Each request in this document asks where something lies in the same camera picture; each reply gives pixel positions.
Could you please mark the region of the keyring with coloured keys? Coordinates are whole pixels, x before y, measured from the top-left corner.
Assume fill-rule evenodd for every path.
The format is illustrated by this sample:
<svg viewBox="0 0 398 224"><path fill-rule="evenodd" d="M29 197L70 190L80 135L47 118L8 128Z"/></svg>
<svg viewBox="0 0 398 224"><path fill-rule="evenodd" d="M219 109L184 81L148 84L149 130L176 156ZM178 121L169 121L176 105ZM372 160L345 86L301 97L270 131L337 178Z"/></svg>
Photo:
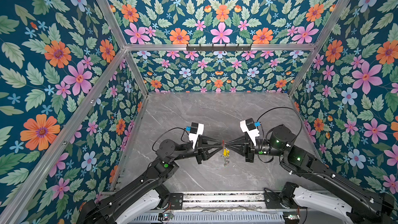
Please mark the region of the keyring with coloured keys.
<svg viewBox="0 0 398 224"><path fill-rule="evenodd" d="M222 141L222 156L224 159L224 167L227 167L230 163L230 150L227 148L225 141Z"/></svg>

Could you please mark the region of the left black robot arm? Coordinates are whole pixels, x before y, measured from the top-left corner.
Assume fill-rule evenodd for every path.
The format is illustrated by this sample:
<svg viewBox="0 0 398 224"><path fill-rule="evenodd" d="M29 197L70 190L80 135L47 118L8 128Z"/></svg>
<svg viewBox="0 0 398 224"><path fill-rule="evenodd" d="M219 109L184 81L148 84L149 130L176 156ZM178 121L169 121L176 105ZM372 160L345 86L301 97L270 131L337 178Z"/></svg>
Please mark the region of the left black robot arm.
<svg viewBox="0 0 398 224"><path fill-rule="evenodd" d="M146 171L113 195L95 203L88 201L81 209L79 224L128 224L139 215L165 207L170 192L164 182L170 179L179 166L177 160L195 157L198 164L222 150L222 142L199 136L197 143L178 144L164 140L156 150L156 158Z"/></svg>

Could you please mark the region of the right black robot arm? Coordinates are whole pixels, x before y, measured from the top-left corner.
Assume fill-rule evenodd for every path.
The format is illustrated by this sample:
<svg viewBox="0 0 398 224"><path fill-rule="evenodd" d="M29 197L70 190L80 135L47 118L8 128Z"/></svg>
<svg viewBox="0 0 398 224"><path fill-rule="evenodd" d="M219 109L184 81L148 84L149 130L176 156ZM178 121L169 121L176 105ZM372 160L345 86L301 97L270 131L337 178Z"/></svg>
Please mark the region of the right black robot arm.
<svg viewBox="0 0 398 224"><path fill-rule="evenodd" d="M279 157L287 172L321 186L323 195L294 183L285 183L280 193L284 205L296 204L334 216L347 224L394 224L391 217L395 198L368 191L333 171L306 150L294 145L296 135L281 124L260 138L259 130L244 131L242 138L229 141L226 148L253 162L255 155Z"/></svg>

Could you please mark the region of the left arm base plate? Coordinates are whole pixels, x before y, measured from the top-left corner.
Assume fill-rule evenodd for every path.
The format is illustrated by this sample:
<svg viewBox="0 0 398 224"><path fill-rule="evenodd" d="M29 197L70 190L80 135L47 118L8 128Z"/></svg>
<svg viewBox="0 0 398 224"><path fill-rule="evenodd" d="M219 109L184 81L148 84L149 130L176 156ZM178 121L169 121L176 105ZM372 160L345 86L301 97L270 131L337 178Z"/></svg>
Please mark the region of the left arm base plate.
<svg viewBox="0 0 398 224"><path fill-rule="evenodd" d="M183 193L177 192L177 193L167 194L160 198L160 203L158 204L157 209L181 210L183 207L183 200L184 200Z"/></svg>

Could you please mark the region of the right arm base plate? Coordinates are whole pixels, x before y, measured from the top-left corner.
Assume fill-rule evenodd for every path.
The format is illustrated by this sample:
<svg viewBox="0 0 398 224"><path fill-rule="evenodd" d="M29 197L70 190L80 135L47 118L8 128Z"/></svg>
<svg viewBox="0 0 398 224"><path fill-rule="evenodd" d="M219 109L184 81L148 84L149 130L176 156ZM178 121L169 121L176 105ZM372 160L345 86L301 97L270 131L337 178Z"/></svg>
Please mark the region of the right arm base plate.
<svg viewBox="0 0 398 224"><path fill-rule="evenodd" d="M299 186L295 183L286 182L280 192L275 192L269 188L263 188L264 202L268 209L279 209L279 208L298 208L298 205L294 201L294 191Z"/></svg>

